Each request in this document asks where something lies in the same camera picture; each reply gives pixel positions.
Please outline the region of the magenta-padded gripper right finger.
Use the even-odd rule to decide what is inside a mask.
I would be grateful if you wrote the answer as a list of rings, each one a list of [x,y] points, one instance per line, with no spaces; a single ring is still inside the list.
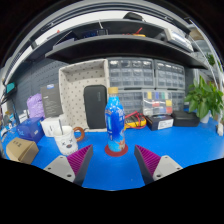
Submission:
[[[139,145],[135,146],[134,155],[137,159],[145,184],[160,180],[182,169],[182,167],[168,155],[159,156]]]

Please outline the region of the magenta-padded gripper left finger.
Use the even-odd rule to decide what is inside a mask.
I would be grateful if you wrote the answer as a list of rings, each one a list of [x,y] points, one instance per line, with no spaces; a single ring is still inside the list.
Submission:
[[[69,156],[58,156],[44,170],[81,186],[92,156],[93,146],[88,145]]]

